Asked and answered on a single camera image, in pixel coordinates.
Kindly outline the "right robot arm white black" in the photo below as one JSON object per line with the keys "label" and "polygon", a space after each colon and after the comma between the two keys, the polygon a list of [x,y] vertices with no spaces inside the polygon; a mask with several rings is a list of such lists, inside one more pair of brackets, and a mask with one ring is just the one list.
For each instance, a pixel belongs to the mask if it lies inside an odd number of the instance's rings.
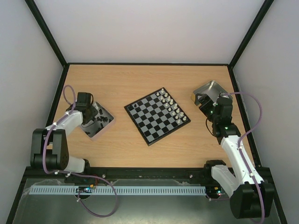
{"label": "right robot arm white black", "polygon": [[262,224],[269,216],[274,197],[274,187],[259,175],[252,165],[238,127],[232,122],[233,101],[228,93],[220,93],[214,102],[207,94],[197,93],[194,103],[212,122],[213,136],[224,149],[233,173],[221,161],[208,161],[205,169],[207,182],[217,181],[229,196],[230,208],[235,218],[249,218]]}

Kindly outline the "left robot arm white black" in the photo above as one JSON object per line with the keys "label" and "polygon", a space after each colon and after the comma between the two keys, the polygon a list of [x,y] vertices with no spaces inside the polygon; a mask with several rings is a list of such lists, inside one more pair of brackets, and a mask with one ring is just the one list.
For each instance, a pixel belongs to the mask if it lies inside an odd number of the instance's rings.
{"label": "left robot arm white black", "polygon": [[90,170],[87,159],[69,154],[67,136],[78,126],[85,125],[97,114],[93,106],[93,95],[79,92],[75,103],[65,111],[63,117],[32,134],[30,165],[43,169],[46,174],[84,174]]}

